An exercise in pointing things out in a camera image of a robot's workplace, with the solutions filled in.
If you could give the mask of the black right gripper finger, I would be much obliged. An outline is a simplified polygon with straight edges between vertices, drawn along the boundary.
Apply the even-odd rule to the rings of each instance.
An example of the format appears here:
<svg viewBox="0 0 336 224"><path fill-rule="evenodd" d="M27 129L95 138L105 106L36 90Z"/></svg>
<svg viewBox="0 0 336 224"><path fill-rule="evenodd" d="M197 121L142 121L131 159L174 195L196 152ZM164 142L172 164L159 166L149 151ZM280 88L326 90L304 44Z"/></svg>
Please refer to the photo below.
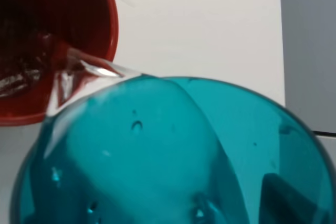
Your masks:
<svg viewBox="0 0 336 224"><path fill-rule="evenodd" d="M264 175L259 223L313 223L317 207L279 175Z"/></svg>

